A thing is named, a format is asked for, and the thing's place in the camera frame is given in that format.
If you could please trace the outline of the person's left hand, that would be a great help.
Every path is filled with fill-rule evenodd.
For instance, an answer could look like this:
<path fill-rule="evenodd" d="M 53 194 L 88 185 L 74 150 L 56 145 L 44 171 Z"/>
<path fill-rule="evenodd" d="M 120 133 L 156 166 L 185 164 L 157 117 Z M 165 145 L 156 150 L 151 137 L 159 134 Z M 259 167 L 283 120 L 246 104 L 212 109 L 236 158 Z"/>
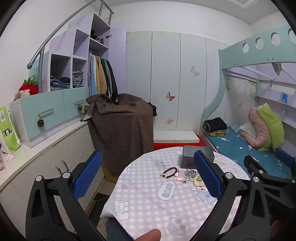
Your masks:
<path fill-rule="evenodd" d="M 135 241 L 160 241 L 161 240 L 161 231 L 159 229 L 153 229 L 148 233 L 138 237 Z"/>

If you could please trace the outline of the person's right hand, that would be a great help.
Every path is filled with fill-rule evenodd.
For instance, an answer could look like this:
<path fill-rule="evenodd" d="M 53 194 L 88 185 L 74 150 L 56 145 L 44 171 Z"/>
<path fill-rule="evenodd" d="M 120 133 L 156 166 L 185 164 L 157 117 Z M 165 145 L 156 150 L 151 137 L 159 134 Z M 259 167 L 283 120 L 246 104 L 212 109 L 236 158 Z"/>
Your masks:
<path fill-rule="evenodd" d="M 274 221 L 270 227 L 270 238 L 275 238 L 282 228 L 282 223 L 278 220 Z"/>

